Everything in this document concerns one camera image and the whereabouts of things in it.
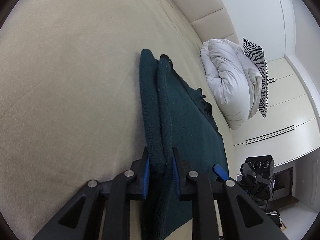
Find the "zebra print pillow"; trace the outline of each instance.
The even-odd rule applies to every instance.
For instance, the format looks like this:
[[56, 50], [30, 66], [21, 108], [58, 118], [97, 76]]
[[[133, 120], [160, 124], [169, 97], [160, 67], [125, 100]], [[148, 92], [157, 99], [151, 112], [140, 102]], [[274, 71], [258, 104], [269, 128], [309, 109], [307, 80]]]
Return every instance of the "zebra print pillow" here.
[[268, 67], [267, 62], [264, 57], [263, 49], [243, 38], [243, 48], [245, 55], [256, 64], [261, 75], [262, 75], [262, 88], [261, 88], [261, 98], [259, 104], [259, 111], [263, 117], [266, 117], [268, 108]]

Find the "white comforter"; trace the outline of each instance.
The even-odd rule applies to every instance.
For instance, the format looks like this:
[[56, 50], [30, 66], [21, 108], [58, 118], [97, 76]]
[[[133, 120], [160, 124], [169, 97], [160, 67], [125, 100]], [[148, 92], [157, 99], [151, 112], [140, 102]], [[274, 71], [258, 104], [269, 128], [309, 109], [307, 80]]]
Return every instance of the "white comforter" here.
[[200, 56], [210, 90], [235, 130], [257, 112], [262, 76], [242, 48], [226, 39], [204, 42]]

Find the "green fabric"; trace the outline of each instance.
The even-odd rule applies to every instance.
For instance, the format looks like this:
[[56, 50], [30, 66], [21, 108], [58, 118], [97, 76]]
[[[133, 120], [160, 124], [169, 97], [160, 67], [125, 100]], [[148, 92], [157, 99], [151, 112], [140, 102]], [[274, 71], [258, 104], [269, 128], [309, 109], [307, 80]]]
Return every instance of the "green fabric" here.
[[179, 202], [172, 186], [172, 147], [192, 168], [216, 179], [215, 163], [228, 171], [221, 134], [211, 104], [173, 70], [166, 55], [141, 52], [140, 93], [150, 154], [150, 187], [142, 208], [143, 240], [162, 240], [192, 218], [192, 203]]

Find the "mattress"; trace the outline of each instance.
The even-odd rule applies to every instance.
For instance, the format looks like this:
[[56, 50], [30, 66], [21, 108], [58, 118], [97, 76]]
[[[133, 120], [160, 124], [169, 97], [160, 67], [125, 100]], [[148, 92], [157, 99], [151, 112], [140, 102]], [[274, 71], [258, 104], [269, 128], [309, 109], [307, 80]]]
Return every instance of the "mattress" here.
[[[0, 211], [19, 239], [32, 239], [88, 180], [113, 179], [141, 157], [144, 48], [202, 88], [235, 176], [200, 47], [171, 0], [19, 0], [0, 30]], [[138, 217], [133, 203], [131, 239], [140, 239]], [[169, 238], [187, 239], [190, 223], [182, 227]]]

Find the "headboard panel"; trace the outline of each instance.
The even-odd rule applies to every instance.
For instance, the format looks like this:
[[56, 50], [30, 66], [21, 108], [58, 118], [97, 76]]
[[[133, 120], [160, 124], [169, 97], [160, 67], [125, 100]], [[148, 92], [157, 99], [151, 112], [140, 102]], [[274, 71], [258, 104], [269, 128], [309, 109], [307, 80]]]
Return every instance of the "headboard panel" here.
[[227, 38], [239, 44], [222, 0], [172, 0], [191, 23], [202, 42]]

